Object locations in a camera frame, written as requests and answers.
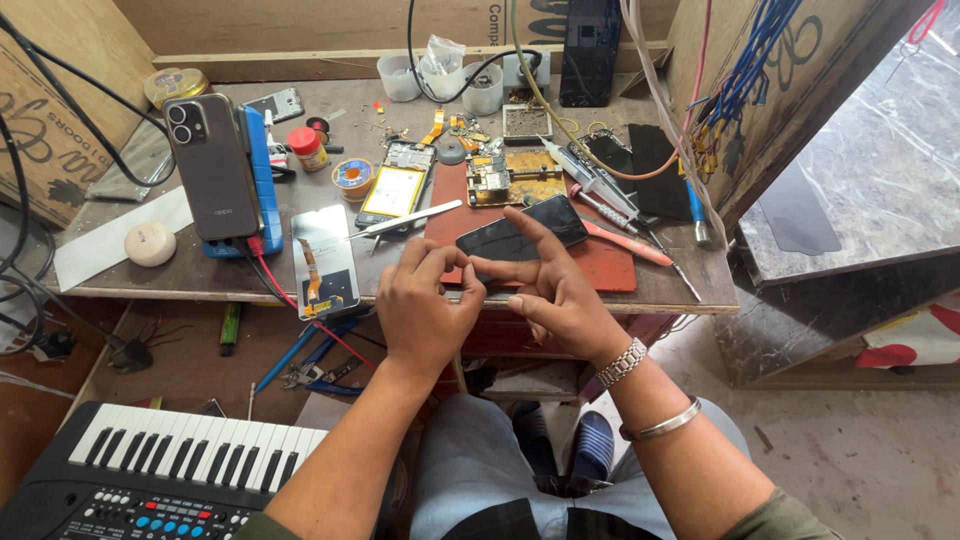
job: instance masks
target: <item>phone camera lens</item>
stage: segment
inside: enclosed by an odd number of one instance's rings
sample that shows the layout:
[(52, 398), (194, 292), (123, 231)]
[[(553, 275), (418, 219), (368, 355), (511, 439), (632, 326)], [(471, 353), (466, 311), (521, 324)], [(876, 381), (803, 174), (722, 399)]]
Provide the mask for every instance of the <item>phone camera lens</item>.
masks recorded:
[(174, 140), (180, 144), (186, 144), (193, 138), (190, 128), (186, 126), (177, 126), (174, 128)]
[(174, 105), (167, 111), (167, 117), (174, 124), (182, 124), (186, 121), (186, 111), (179, 105)]

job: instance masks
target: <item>red plug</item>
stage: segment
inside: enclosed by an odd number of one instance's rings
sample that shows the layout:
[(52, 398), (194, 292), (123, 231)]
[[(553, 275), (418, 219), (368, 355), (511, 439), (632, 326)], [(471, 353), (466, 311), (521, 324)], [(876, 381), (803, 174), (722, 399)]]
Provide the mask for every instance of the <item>red plug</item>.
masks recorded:
[(248, 236), (247, 245), (250, 246), (250, 252), (254, 257), (263, 255), (263, 240), (259, 236)]

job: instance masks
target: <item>wooden workbench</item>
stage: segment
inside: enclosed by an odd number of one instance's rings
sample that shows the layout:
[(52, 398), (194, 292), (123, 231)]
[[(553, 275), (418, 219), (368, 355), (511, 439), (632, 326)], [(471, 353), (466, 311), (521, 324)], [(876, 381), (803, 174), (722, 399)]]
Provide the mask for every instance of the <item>wooden workbench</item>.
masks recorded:
[[(629, 80), (629, 76), (618, 74), (614, 89), (623, 87)], [(559, 87), (558, 76), (554, 76), (552, 84), (554, 89)], [(346, 113), (330, 122), (331, 143), (346, 147), (345, 154), (331, 156), (334, 165), (348, 158), (364, 158), (373, 163), (383, 160), (383, 148), (379, 145), (382, 132), (379, 128), (366, 124), (365, 120), (372, 123), (386, 120), (383, 126), (409, 128), (410, 137), (413, 139), (420, 139), (429, 132), (433, 123), (435, 105), (422, 96), (413, 102), (388, 105), (385, 114), (382, 115), (377, 114), (372, 107), (366, 107), (364, 110), (362, 107), (364, 104), (370, 104), (384, 97), (383, 87), (376, 79), (297, 84), (222, 85), (217, 86), (217, 89), (229, 96), (234, 103), (242, 103), (288, 86), (298, 88), (306, 115), (275, 125), (273, 133), (276, 140), (285, 140), (291, 130), (302, 126), (304, 120), (310, 116), (326, 117), (337, 110), (345, 110)], [(463, 107), (458, 100), (447, 105), (446, 109), (450, 112), (459, 112)], [(614, 97), (610, 106), (605, 109), (561, 111), (563, 115), (579, 122), (578, 135), (586, 132), (590, 122), (600, 120), (625, 141), (629, 140), (626, 135), (627, 123), (658, 123), (654, 103), (649, 97), (642, 100)], [(487, 133), (493, 136), (501, 134), (499, 113), (481, 117), (480, 122)], [(554, 138), (564, 143), (563, 134), (555, 135)], [(448, 139), (455, 140), (452, 136), (445, 135), (441, 141)], [(290, 157), (290, 165), (291, 168), (298, 170), (297, 177), (291, 181), (276, 183), (276, 197), (284, 229), (284, 249), (266, 259), (283, 288), (293, 293), (296, 288), (293, 286), (293, 261), (290, 255), (291, 217), (305, 211), (343, 204), (347, 208), (348, 219), (353, 230), (353, 216), (360, 205), (345, 203), (340, 198), (337, 188), (330, 181), (333, 165), (315, 173), (305, 173), (300, 170), (300, 164), (293, 156)], [(180, 176), (175, 172), (165, 184), (152, 189), (147, 200), (153, 200), (178, 185), (180, 185)], [(432, 184), (427, 187), (421, 199), (421, 209), (428, 206), (431, 192)], [(58, 234), (58, 243), (63, 244), (88, 233), (133, 208), (135, 206), (130, 204), (87, 202), (70, 228)], [(422, 234), (422, 223), (418, 232)], [(736, 294), (723, 250), (719, 247), (713, 249), (696, 247), (693, 228), (686, 223), (665, 223), (658, 226), (658, 233), (670, 257), (680, 264), (704, 301), (702, 303), (695, 301), (672, 268), (658, 267), (645, 260), (635, 259), (637, 290), (633, 293), (601, 294), (609, 310), (614, 313), (736, 313), (738, 311)], [(274, 300), (264, 290), (244, 259), (207, 258), (201, 250), (202, 241), (197, 237), (192, 225), (177, 233), (177, 242), (177, 252), (173, 258), (156, 268), (144, 268), (125, 260), (73, 287), (65, 294), (89, 297), (242, 302)], [(397, 261), (403, 245), (403, 243), (383, 241), (376, 254), (370, 256), (372, 239), (353, 240), (353, 253), (363, 303), (372, 303), (383, 267)], [(39, 257), (41, 253), (30, 254), (28, 258)], [(56, 272), (51, 270), (44, 283), (57, 290)], [(505, 307), (509, 292), (508, 289), (492, 290), (487, 300), (488, 307)], [(451, 290), (447, 294), (456, 297), (459, 292)]]

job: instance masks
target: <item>blue sandal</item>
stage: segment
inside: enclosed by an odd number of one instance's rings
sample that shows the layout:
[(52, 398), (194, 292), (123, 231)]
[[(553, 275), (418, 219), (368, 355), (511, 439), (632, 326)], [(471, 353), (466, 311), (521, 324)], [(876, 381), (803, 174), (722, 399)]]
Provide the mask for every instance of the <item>blue sandal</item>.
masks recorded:
[(572, 477), (607, 481), (613, 462), (613, 428), (602, 414), (588, 411), (577, 425)]
[(535, 476), (557, 475), (557, 460), (540, 402), (520, 402), (514, 409), (514, 435)]

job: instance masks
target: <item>black piano key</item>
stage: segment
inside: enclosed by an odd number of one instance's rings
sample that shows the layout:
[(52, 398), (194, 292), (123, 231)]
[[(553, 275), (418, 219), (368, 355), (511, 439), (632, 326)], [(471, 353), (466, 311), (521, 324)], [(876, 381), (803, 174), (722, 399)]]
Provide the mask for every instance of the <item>black piano key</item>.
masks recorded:
[(133, 461), (133, 457), (136, 455), (136, 449), (140, 448), (140, 443), (143, 441), (146, 431), (141, 431), (140, 433), (133, 436), (133, 439), (130, 440), (130, 446), (127, 447), (127, 453), (123, 454), (123, 460), (120, 461), (120, 470), (126, 471), (127, 467), (130, 466), (130, 462)]
[(206, 453), (206, 443), (207, 441), (197, 443), (197, 448), (194, 449), (193, 455), (190, 456), (190, 462), (187, 463), (186, 472), (183, 473), (183, 479), (193, 479), (193, 475), (196, 474), (197, 467), (200, 465), (200, 460)]
[(97, 459), (97, 454), (104, 448), (104, 443), (107, 442), (107, 437), (110, 436), (111, 431), (113, 431), (113, 428), (104, 428), (103, 431), (100, 431), (100, 434), (97, 435), (97, 440), (93, 441), (93, 447), (90, 449), (89, 454), (86, 455), (84, 463), (93, 465), (93, 461)]
[(143, 466), (147, 463), (147, 457), (150, 456), (150, 450), (154, 449), (154, 444), (159, 437), (159, 433), (154, 433), (147, 437), (147, 442), (143, 443), (143, 450), (140, 451), (140, 455), (136, 457), (136, 463), (133, 464), (133, 469), (137, 473), (143, 470)]
[(173, 435), (167, 435), (160, 439), (160, 444), (156, 445), (154, 458), (150, 460), (150, 467), (147, 467), (148, 474), (156, 474), (156, 469), (160, 466), (160, 461), (163, 460), (163, 455), (167, 453), (167, 447), (170, 446), (172, 440), (174, 440)]
[(250, 478), (250, 471), (253, 469), (253, 463), (256, 461), (256, 455), (260, 449), (253, 447), (247, 454), (247, 460), (243, 462), (243, 469), (240, 469), (240, 478), (237, 479), (237, 487), (247, 487), (247, 480)]
[(230, 449), (230, 443), (224, 443), (217, 449), (217, 454), (213, 456), (213, 463), (210, 464), (210, 472), (206, 475), (206, 482), (213, 483), (217, 481), (217, 473), (220, 472), (220, 466), (224, 464), (227, 458), (227, 451)]
[(175, 479), (177, 473), (180, 471), (180, 467), (183, 465), (183, 461), (186, 459), (186, 454), (190, 452), (190, 447), (193, 445), (193, 439), (185, 439), (180, 443), (180, 449), (177, 450), (177, 455), (174, 456), (174, 463), (170, 466), (170, 478)]
[(240, 463), (240, 456), (242, 454), (243, 445), (239, 445), (233, 449), (233, 454), (230, 455), (230, 461), (227, 462), (227, 468), (224, 469), (223, 484), (230, 485), (230, 480), (233, 478), (233, 473), (237, 470), (237, 463)]
[(106, 467), (109, 463), (110, 458), (113, 457), (113, 453), (117, 451), (117, 447), (120, 446), (120, 439), (127, 434), (127, 430), (119, 430), (113, 434), (110, 438), (110, 442), (107, 443), (107, 449), (104, 450), (104, 456), (100, 458), (100, 466)]
[(283, 466), (283, 474), (280, 475), (280, 486), (277, 489), (283, 487), (283, 484), (287, 483), (287, 480), (294, 475), (294, 466), (297, 465), (298, 457), (300, 457), (300, 454), (296, 452), (290, 452), (290, 455), (287, 456), (287, 464)]
[(263, 474), (263, 483), (260, 484), (260, 491), (270, 491), (270, 482), (274, 479), (276, 466), (280, 464), (280, 458), (283, 456), (283, 450), (274, 450), (270, 455), (270, 462), (267, 463), (267, 471)]

